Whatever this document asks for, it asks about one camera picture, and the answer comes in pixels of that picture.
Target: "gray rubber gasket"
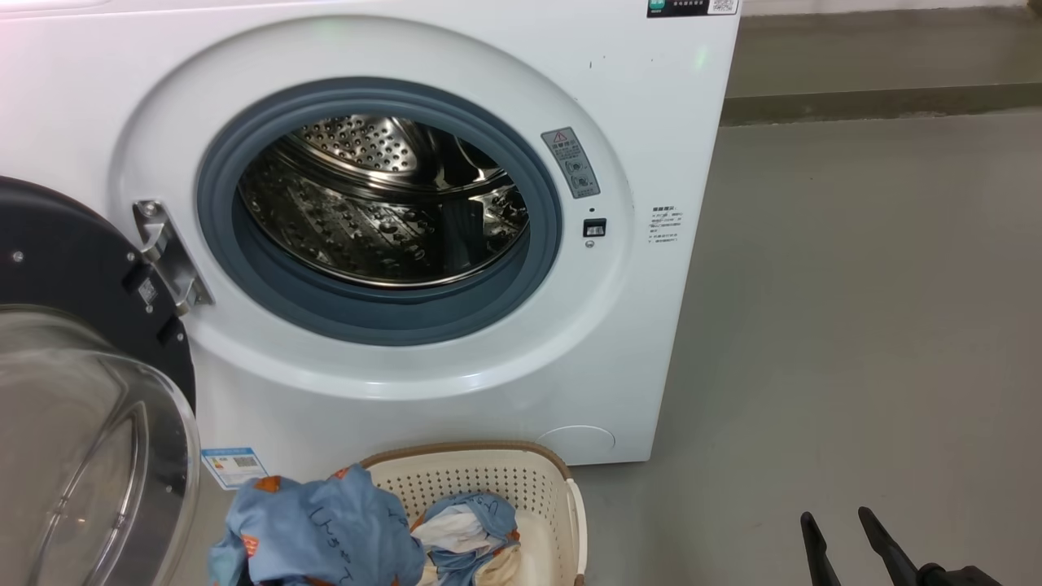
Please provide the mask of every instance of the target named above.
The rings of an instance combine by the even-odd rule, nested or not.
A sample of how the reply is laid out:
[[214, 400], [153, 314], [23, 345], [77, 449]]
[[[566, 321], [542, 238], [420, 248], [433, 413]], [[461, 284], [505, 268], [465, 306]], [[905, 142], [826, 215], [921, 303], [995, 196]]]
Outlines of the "gray rubber gasket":
[[[290, 259], [249, 217], [235, 185], [249, 162], [278, 137], [315, 120], [351, 112], [410, 118], [452, 132], [485, 151], [522, 193], [528, 210], [527, 234], [478, 275], [430, 289], [368, 289], [324, 276]], [[316, 81], [257, 102], [210, 145], [197, 197], [203, 237], [243, 291], [292, 323], [362, 344], [429, 344], [495, 323], [543, 283], [556, 259], [563, 229], [553, 180], [516, 131], [456, 96], [392, 79]]]

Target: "washing machine door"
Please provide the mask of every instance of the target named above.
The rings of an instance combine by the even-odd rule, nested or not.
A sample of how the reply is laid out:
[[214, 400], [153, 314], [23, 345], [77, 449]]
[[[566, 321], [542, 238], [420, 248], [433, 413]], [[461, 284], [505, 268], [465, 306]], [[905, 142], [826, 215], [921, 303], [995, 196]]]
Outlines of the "washing machine door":
[[166, 583], [197, 490], [193, 397], [155, 268], [74, 200], [0, 179], [5, 583]]

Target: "basket rim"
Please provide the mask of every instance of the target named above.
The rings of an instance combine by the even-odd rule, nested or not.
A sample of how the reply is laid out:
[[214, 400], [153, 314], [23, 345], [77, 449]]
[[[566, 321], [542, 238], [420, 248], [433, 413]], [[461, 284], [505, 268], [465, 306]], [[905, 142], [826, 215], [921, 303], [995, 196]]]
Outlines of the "basket rim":
[[369, 469], [377, 464], [412, 458], [414, 456], [432, 456], [436, 454], [447, 454], [452, 451], [485, 451], [493, 449], [513, 449], [518, 451], [531, 451], [547, 459], [557, 468], [564, 480], [571, 480], [572, 471], [568, 469], [565, 461], [553, 453], [550, 448], [530, 441], [449, 441], [442, 443], [428, 443], [400, 449], [390, 449], [366, 458], [359, 464], [363, 468]]

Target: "door hinge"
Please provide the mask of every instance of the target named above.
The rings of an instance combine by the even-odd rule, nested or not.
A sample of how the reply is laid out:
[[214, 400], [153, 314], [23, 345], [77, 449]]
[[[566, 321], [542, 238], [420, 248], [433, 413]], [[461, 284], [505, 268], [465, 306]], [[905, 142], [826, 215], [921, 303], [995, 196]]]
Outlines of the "door hinge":
[[174, 222], [163, 203], [155, 200], [133, 204], [133, 219], [145, 242], [141, 255], [155, 267], [164, 285], [174, 297], [177, 315], [182, 316], [198, 304], [213, 304], [206, 285], [192, 264]]

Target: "washing machine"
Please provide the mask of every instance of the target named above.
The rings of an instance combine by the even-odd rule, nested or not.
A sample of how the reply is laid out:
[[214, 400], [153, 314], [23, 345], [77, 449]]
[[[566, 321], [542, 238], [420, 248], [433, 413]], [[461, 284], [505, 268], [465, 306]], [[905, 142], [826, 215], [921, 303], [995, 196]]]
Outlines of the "washing machine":
[[142, 437], [226, 488], [468, 439], [646, 460], [737, 13], [8, 0], [0, 304], [154, 370], [181, 431]]

